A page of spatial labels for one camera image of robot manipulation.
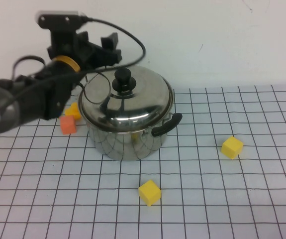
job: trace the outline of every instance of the black cable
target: black cable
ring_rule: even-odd
[[[143,50],[142,55],[139,58],[137,58],[137,60],[133,61],[132,63],[122,66],[122,68],[126,68],[126,67],[129,67],[129,66],[135,65],[135,64],[140,62],[145,57],[145,55],[146,55],[146,48],[145,48],[144,44],[137,37],[135,37],[132,33],[128,32],[125,29],[123,29],[123,28],[121,28],[121,27],[119,27],[119,26],[117,26],[117,25],[115,25],[113,23],[110,23],[108,21],[104,21],[104,20],[100,20],[100,19],[96,19],[96,18],[91,18],[91,17],[87,17],[87,16],[84,17],[84,20],[85,20],[85,22],[98,22],[98,23],[102,23],[104,25],[111,26],[111,27],[113,27],[113,28],[115,28],[115,29],[125,33],[126,35],[128,35],[130,38],[132,38],[142,48],[142,50]]]
[[[120,69],[120,68],[126,68],[126,67],[130,67],[130,66],[133,66],[135,64],[137,64],[138,62],[140,62],[146,55],[146,48],[144,46],[144,44],[138,39],[136,38],[133,34],[129,33],[128,31],[126,31],[125,29],[113,24],[113,23],[110,23],[110,22],[107,22],[107,21],[104,21],[104,20],[99,20],[99,19],[94,19],[94,18],[89,18],[89,17],[84,17],[84,21],[85,22],[99,22],[99,23],[102,23],[102,24],[105,24],[105,25],[109,25],[113,28],[116,28],[118,30],[120,30],[121,32],[123,32],[124,34],[128,35],[130,38],[132,38],[141,48],[142,48],[142,55],[137,58],[137,60],[131,62],[131,63],[128,63],[128,64],[125,64],[125,65],[121,65],[121,66],[116,66],[116,67],[110,67],[110,68],[104,68],[104,69],[96,69],[96,70],[84,70],[84,71],[80,71],[80,72],[76,72],[76,73],[69,73],[69,74],[65,74],[65,75],[59,75],[59,76],[54,76],[54,77],[50,77],[48,79],[45,79],[43,81],[39,81],[38,83],[34,84],[34,85],[31,85],[29,87],[27,87],[26,89],[24,89],[23,91],[21,91],[19,94],[17,94],[15,97],[13,97],[11,100],[9,100],[6,104],[4,104],[1,108],[0,108],[0,112],[3,112],[8,106],[12,105],[17,99],[19,99],[22,95],[24,95],[25,93],[29,92],[30,90],[32,90],[33,88],[35,87],[38,87],[38,86],[41,86],[41,85],[46,85],[48,84],[49,82],[52,82],[52,81],[61,81],[63,80],[64,77],[77,77],[77,76],[82,76],[84,74],[90,74],[90,73],[102,73],[102,72],[106,72],[106,71],[114,71],[114,70],[117,70],[117,69]]]
[[[15,63],[13,64],[13,67],[12,67],[12,74],[11,74],[11,80],[14,80],[15,78],[15,69],[16,67],[18,66],[18,64],[20,62],[23,62],[23,61],[26,61],[26,60],[34,60],[34,61],[38,61],[38,62],[41,62],[43,64],[43,68],[46,66],[45,65],[45,61],[42,57],[39,57],[39,56],[34,56],[34,55],[27,55],[27,56],[23,56],[23,57],[20,57],[18,60],[15,61]]]
[[[107,21],[104,21],[104,20],[100,20],[100,19],[84,17],[84,20],[85,20],[85,22],[102,23],[102,24],[109,25],[109,26],[111,26],[113,28],[116,28],[116,29],[120,30],[121,32],[123,32],[124,34],[126,34],[130,38],[132,38],[142,48],[142,51],[143,51],[142,55],[139,58],[137,58],[135,61],[133,61],[131,63],[128,63],[128,64],[125,64],[125,65],[116,66],[116,67],[110,67],[110,68],[106,68],[105,67],[104,69],[97,69],[97,70],[84,70],[84,71],[80,71],[80,72],[77,72],[77,73],[70,73],[70,74],[65,74],[65,75],[54,76],[54,77],[50,77],[48,79],[45,79],[43,81],[38,81],[36,84],[33,84],[33,85],[27,87],[26,89],[24,89],[23,91],[18,93],[15,97],[13,97],[11,100],[6,102],[3,106],[1,106],[0,107],[0,112],[1,113],[3,113],[8,106],[12,105],[22,95],[24,95],[25,93],[33,90],[36,87],[39,87],[39,86],[42,86],[42,85],[46,85],[49,82],[55,82],[55,81],[59,81],[59,80],[60,81],[64,80],[63,79],[64,77],[66,77],[66,78],[73,77],[73,76],[77,77],[77,76],[82,76],[84,74],[86,75],[86,74],[90,74],[90,73],[98,73],[99,74],[99,73],[106,72],[106,71],[114,71],[114,70],[117,70],[117,69],[120,69],[120,68],[127,68],[127,67],[130,67],[130,66],[133,66],[133,65],[137,64],[138,62],[140,62],[145,57],[145,55],[146,55],[146,48],[145,48],[144,44],[138,38],[136,38],[134,35],[132,35],[128,31],[126,31],[125,29],[123,29],[123,28],[121,28],[121,27],[119,27],[119,26],[117,26],[117,25],[115,25],[113,23],[110,23],[110,22],[107,22]],[[24,56],[24,57],[21,57],[13,65],[13,72],[12,72],[11,79],[14,79],[15,68],[17,67],[17,65],[20,62],[24,61],[24,60],[36,60],[36,61],[39,61],[39,62],[41,62],[42,64],[45,65],[45,62],[44,62],[44,60],[41,57],[38,57],[38,56]]]
[[[108,94],[107,94],[106,97],[109,97],[110,94],[111,94],[111,84],[110,84],[108,78],[107,78],[104,74],[102,74],[102,73],[97,73],[97,74],[96,74],[95,76],[93,76],[90,80],[87,80],[88,78],[87,78],[87,76],[86,76],[86,81],[87,81],[87,83],[86,83],[85,85],[82,85],[81,82],[78,82],[78,83],[77,83],[77,86],[80,86],[80,87],[82,88],[81,94],[84,94],[84,97],[87,99],[87,101],[90,102],[90,103],[92,103],[92,104],[94,104],[94,105],[99,105],[99,104],[103,103],[103,102],[105,101],[105,99],[102,100],[101,102],[93,102],[93,101],[91,101],[91,100],[88,98],[88,96],[87,96],[87,94],[86,94],[86,92],[85,92],[85,87],[86,87],[86,85],[87,85],[88,83],[90,83],[90,82],[91,82],[96,76],[98,76],[98,75],[103,76],[103,77],[107,80],[107,82],[108,82],[108,84],[109,84],[109,92],[108,92]]]

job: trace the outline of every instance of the white wall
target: white wall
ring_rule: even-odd
[[[39,10],[79,10],[112,21],[146,45],[141,63],[174,87],[286,83],[286,0],[0,0],[0,78],[24,54],[49,59]],[[90,40],[113,30],[88,24]],[[119,36],[124,62],[140,54]],[[37,64],[18,70],[28,73]]]

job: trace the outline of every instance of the yellow cube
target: yellow cube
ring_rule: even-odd
[[[243,142],[232,136],[223,143],[221,152],[228,158],[234,159],[241,153],[242,148]]]
[[[81,114],[79,112],[78,104],[76,102],[72,103],[69,108],[65,110],[66,116],[73,116],[75,120],[81,119]]]
[[[161,198],[161,190],[152,180],[149,180],[138,188],[138,195],[149,207]]]

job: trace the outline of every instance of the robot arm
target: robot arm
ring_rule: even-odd
[[[0,133],[38,118],[59,117],[72,89],[87,71],[121,61],[121,51],[116,49],[117,33],[102,37],[102,47],[89,42],[87,32],[76,33],[90,20],[76,12],[38,14],[39,26],[51,33],[51,46],[48,47],[51,62],[32,76],[0,79]],[[28,87],[33,90],[22,93]],[[2,109],[13,98],[16,100]]]

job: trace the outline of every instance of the orange cube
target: orange cube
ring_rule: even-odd
[[[60,126],[63,134],[71,134],[77,132],[77,127],[75,125],[75,119],[73,116],[61,116]]]

